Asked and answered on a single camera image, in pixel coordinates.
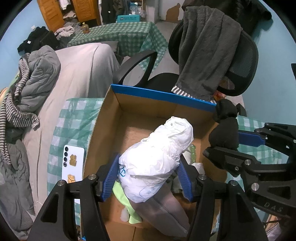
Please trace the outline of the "wooden wardrobe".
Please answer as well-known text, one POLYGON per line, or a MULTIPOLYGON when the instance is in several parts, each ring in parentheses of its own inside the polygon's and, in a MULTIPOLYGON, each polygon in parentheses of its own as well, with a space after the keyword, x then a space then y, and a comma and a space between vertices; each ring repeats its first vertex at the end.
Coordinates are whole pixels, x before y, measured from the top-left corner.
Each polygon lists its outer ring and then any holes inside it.
POLYGON ((94 25, 94 21, 98 26, 101 25, 98 1, 37 0, 37 3, 50 31, 62 28, 69 18, 76 18, 80 23, 90 23, 90 26, 94 25))

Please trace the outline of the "far table green checkered cloth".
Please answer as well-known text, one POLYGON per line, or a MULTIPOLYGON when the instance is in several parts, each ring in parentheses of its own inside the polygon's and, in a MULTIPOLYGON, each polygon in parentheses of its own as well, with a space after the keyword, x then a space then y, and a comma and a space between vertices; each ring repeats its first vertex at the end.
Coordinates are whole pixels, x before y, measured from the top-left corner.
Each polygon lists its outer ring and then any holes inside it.
POLYGON ((145 50, 156 51, 158 54, 154 68, 158 67, 168 48, 165 37, 152 22, 112 23, 96 26, 90 28, 88 34, 82 31, 77 32, 67 47, 105 41, 117 41, 119 55, 122 57, 132 57, 145 50))

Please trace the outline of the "dark grey towel on chair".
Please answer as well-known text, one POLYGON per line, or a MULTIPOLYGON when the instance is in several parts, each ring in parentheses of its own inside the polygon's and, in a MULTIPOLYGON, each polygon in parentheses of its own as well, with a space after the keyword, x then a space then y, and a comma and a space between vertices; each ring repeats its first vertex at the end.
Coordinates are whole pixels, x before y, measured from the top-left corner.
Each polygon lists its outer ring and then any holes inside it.
POLYGON ((219 9, 187 7, 179 46, 179 77, 172 93, 211 101, 230 67, 241 31, 241 25, 219 9))

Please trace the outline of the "green checkered tablecloth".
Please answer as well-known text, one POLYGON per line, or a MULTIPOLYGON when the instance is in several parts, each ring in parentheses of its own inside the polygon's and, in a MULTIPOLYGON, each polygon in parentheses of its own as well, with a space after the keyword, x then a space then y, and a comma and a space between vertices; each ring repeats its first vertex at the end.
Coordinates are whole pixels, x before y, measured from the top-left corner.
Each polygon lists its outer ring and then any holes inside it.
MULTIPOLYGON (((72 98, 66 100, 62 107, 49 150, 47 166, 47 193, 62 179, 62 152, 65 145, 88 149, 95 120, 99 114, 103 98, 72 98)), ((264 127, 261 121, 244 116, 238 116, 239 130, 254 131, 264 127)), ((284 154, 266 147, 250 147, 239 145, 242 153, 255 156, 262 164, 284 164, 287 157, 284 154)))

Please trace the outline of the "orange snack bag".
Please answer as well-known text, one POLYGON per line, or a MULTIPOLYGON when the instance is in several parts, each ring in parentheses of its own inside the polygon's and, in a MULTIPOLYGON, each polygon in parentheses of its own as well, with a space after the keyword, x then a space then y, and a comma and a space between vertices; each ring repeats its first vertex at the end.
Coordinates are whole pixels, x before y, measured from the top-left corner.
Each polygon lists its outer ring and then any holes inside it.
POLYGON ((226 95, 219 92, 218 90, 216 90, 213 97, 214 97, 215 101, 220 101, 220 100, 224 99, 226 97, 226 95))

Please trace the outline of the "teal box on far table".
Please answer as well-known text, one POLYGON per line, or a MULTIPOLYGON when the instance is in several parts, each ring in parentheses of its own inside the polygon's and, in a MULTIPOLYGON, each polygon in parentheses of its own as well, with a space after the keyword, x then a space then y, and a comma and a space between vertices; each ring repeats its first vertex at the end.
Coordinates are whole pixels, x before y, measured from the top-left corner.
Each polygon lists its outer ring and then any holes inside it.
POLYGON ((119 15, 116 21, 117 23, 139 22, 140 15, 119 15))

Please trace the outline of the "green glitter cloth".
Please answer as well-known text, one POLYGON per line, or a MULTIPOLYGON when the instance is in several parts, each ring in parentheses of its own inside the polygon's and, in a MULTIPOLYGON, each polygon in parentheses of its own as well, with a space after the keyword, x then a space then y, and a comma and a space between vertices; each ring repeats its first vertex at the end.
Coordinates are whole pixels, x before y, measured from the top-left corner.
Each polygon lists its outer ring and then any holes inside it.
POLYGON ((196 146, 190 144, 189 147, 184 151, 183 156, 186 162, 191 165, 196 162, 196 146))

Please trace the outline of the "lime green cloth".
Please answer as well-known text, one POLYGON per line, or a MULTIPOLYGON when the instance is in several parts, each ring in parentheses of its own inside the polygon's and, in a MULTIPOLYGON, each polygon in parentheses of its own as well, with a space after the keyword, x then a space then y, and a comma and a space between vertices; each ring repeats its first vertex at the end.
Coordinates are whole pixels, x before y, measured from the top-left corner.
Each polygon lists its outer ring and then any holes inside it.
POLYGON ((132 225, 142 223, 142 218, 137 214, 137 212, 133 209, 130 201, 126 197, 121 184, 115 181, 113 186, 113 193, 117 200, 124 206, 123 210, 120 214, 120 219, 123 222, 128 222, 132 225))

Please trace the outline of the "striped grey garment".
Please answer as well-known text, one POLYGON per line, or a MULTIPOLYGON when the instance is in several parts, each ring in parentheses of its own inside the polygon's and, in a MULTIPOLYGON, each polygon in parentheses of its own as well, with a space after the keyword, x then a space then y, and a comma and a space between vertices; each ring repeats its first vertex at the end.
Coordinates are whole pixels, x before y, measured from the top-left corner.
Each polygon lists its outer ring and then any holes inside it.
POLYGON ((23 112, 16 105, 25 84, 29 80, 29 56, 30 54, 27 53, 20 58, 18 62, 20 78, 11 86, 1 104, 1 155, 8 165, 11 165, 11 159, 6 143, 6 122, 12 123, 17 128, 31 126, 33 130, 37 130, 40 127, 40 121, 36 114, 23 112))

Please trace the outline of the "grey clothes heap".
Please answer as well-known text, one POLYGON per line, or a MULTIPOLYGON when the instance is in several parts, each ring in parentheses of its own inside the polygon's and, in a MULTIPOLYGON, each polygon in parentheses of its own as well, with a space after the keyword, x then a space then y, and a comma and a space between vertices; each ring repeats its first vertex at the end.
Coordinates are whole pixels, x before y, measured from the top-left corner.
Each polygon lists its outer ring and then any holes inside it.
POLYGON ((64 26, 62 28, 59 28, 54 33, 57 40, 61 40, 62 38, 69 38, 74 33, 78 32, 80 30, 80 22, 77 21, 77 19, 72 19, 69 22, 65 22, 64 26))

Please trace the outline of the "taupe fleece sock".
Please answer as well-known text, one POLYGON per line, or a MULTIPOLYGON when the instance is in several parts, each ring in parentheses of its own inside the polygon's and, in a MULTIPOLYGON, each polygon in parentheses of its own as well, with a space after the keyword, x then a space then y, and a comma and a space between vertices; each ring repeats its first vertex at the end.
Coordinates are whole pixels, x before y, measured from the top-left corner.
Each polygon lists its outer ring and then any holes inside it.
POLYGON ((190 229, 188 216, 173 196, 168 184, 145 202, 130 201, 137 214, 162 234, 170 237, 186 237, 190 229))

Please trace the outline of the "black clothes pile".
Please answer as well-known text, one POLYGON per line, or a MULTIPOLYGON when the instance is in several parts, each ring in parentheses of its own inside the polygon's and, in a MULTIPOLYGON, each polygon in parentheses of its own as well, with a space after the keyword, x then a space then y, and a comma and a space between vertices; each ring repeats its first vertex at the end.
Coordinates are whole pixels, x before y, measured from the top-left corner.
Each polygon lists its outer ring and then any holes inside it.
POLYGON ((48 45, 52 49, 57 50, 60 43, 52 31, 48 31, 45 26, 36 27, 17 48, 19 53, 31 53, 39 50, 41 47, 48 45))

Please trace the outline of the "white plastic bag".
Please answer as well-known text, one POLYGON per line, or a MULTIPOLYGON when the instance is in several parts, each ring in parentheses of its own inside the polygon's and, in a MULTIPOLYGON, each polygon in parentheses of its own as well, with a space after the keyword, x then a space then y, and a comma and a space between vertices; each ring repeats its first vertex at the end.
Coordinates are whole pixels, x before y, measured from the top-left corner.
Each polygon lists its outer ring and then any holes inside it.
POLYGON ((185 118, 172 116, 147 138, 119 157, 118 178, 126 197, 145 202, 153 197, 180 164, 181 154, 194 140, 185 118))

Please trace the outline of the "white smartphone with stickers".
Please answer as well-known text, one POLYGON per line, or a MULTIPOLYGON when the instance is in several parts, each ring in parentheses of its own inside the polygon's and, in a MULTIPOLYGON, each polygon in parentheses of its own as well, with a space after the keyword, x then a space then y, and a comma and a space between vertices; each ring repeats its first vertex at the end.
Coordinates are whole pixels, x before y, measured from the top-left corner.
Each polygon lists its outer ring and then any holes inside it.
POLYGON ((82 181, 85 150, 65 145, 63 149, 62 179, 67 183, 82 181))

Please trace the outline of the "grey quilted jacket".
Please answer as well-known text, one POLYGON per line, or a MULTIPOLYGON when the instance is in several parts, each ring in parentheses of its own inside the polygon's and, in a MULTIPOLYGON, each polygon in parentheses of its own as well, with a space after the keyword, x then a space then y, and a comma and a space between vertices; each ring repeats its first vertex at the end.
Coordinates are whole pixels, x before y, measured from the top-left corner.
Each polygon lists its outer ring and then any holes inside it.
POLYGON ((61 70, 56 52, 48 45, 33 51, 28 57, 30 76, 18 98, 22 112, 34 113, 42 107, 51 93, 61 70))

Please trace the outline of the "black office chair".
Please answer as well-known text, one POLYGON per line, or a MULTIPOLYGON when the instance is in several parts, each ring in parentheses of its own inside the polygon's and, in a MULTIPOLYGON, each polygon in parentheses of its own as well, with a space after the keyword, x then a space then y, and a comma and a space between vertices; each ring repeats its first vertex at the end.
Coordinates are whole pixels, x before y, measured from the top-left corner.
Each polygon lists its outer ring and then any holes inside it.
POLYGON ((258 63, 255 42, 228 16, 224 20, 180 21, 171 34, 169 53, 179 66, 178 74, 161 73, 150 78, 157 53, 146 50, 121 65, 113 82, 122 85, 126 75, 149 58, 136 87, 211 101, 215 91, 227 96, 243 94, 258 63))

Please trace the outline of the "bed with white sheet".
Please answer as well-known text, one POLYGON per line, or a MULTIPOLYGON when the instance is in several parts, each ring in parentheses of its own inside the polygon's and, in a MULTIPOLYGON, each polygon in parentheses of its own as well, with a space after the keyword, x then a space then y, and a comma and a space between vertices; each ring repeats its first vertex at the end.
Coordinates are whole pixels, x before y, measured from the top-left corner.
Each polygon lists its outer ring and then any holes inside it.
POLYGON ((23 144, 27 150, 33 207, 38 213, 47 193, 47 166, 53 132, 67 99, 105 97, 113 83, 119 63, 112 48, 104 43, 89 43, 58 50, 61 70, 58 80, 38 110, 40 127, 26 130, 23 144))

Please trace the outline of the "black sock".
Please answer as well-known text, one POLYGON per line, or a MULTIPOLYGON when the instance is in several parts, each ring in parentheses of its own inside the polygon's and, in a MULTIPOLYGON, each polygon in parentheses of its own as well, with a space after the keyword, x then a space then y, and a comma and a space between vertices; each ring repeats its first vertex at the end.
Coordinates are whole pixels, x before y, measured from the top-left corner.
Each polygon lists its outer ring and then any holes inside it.
POLYGON ((218 125, 209 135, 209 143, 212 148, 222 147, 235 151, 238 149, 237 114, 236 106, 228 99, 222 99, 217 102, 213 117, 218 125))

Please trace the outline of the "yellow bottle on far table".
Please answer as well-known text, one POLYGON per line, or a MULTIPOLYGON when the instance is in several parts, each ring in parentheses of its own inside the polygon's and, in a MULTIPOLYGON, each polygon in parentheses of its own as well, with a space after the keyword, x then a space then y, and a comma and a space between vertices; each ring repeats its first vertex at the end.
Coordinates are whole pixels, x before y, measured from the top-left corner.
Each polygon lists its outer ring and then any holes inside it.
POLYGON ((90 33, 89 26, 85 22, 82 23, 81 30, 82 30, 82 33, 84 34, 90 33))

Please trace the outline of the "black hanging jacket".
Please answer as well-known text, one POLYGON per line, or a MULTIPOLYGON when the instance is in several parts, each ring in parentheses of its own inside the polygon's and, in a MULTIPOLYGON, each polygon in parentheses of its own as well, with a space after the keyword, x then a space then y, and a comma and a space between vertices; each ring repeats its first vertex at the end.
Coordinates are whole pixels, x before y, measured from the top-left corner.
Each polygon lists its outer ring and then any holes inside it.
POLYGON ((208 6, 224 12, 237 21, 243 30, 252 35, 260 21, 269 21, 271 12, 256 0, 194 0, 184 1, 182 9, 188 6, 208 6))

